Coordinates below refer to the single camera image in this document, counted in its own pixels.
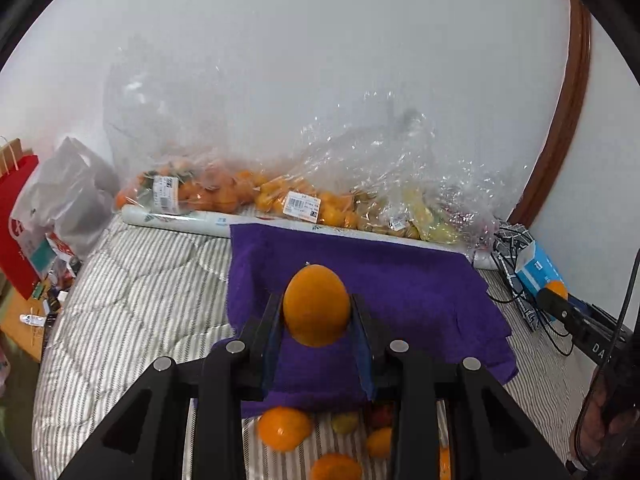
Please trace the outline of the person's right hand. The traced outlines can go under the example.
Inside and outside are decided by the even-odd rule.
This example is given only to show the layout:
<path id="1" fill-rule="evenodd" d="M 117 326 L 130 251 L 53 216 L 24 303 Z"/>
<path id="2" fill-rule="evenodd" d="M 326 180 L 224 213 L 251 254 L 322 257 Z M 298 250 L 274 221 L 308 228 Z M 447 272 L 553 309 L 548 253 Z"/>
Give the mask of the person's right hand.
<path id="1" fill-rule="evenodd" d="M 602 417 L 602 408 L 608 402 L 605 380 L 593 378 L 590 395 L 585 398 L 582 422 L 576 425 L 573 434 L 572 453 L 579 450 L 586 462 L 594 463 L 602 452 L 605 440 L 616 434 L 626 434 L 638 424 L 639 410 L 632 408 L 625 413 L 618 413 L 609 422 Z"/>

